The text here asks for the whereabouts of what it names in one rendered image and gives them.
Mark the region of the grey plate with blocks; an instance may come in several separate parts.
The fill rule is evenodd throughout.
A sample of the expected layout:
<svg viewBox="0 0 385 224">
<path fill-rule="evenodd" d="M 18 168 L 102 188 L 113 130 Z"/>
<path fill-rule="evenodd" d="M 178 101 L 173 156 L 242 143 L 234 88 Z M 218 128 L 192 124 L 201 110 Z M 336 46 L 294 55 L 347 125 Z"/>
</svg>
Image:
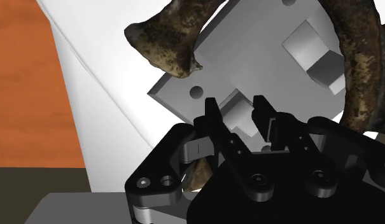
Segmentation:
<svg viewBox="0 0 385 224">
<path fill-rule="evenodd" d="M 278 111 L 306 122 L 335 118 L 344 107 L 344 59 L 318 0 L 235 0 L 199 40 L 202 70 L 177 79 L 164 75 L 149 95 L 186 123 L 214 97 L 224 122 L 251 151 L 265 141 L 251 120 L 263 95 Z"/>
</svg>

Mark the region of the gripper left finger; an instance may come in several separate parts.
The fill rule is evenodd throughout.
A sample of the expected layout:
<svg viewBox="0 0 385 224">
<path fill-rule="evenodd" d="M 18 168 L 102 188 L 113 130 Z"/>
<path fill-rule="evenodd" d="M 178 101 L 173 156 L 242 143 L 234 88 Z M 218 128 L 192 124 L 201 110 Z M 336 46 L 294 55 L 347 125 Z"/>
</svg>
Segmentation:
<svg viewBox="0 0 385 224">
<path fill-rule="evenodd" d="M 133 224 L 159 224 L 153 217 L 157 207 L 174 207 L 186 198 L 182 187 L 181 164 L 189 151 L 197 158 L 211 156 L 212 168 L 221 155 L 242 193 L 255 202 L 269 200 L 274 184 L 269 175 L 253 172 L 252 152 L 237 134 L 223 123 L 216 99 L 205 100 L 205 114 L 193 124 L 175 124 L 125 182 L 125 193 Z"/>
</svg>

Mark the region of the white table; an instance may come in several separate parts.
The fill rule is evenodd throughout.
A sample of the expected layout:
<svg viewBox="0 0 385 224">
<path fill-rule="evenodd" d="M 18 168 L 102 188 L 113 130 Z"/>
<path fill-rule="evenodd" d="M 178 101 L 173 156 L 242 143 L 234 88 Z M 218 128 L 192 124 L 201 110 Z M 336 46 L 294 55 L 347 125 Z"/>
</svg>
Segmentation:
<svg viewBox="0 0 385 224">
<path fill-rule="evenodd" d="M 127 178 L 176 123 L 149 95 L 165 75 L 124 29 L 170 0 L 36 0 L 52 27 L 93 192 L 122 192 Z"/>
</svg>

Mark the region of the brown mottled figure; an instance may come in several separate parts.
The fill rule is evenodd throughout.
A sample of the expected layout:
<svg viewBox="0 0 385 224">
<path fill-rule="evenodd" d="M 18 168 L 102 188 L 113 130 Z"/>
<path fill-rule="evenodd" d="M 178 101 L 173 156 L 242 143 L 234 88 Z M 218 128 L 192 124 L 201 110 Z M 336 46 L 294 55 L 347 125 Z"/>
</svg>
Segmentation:
<svg viewBox="0 0 385 224">
<path fill-rule="evenodd" d="M 194 47 L 201 29 L 225 0 L 171 0 L 124 35 L 148 62 L 175 78 L 202 69 Z M 385 24 L 374 0 L 318 0 L 332 21 L 344 56 L 346 94 L 341 125 L 385 134 Z"/>
</svg>

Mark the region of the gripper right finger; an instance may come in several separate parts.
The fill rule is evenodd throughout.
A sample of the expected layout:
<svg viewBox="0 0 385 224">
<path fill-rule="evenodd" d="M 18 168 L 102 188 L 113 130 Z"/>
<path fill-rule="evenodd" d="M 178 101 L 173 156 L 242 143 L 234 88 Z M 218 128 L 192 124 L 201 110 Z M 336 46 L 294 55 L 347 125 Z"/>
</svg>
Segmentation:
<svg viewBox="0 0 385 224">
<path fill-rule="evenodd" d="M 278 112 L 262 95 L 253 98 L 252 120 L 275 150 L 289 150 L 305 171 L 307 191 L 331 197 L 357 188 L 365 176 L 385 190 L 385 144 L 321 116 L 307 123 Z"/>
</svg>

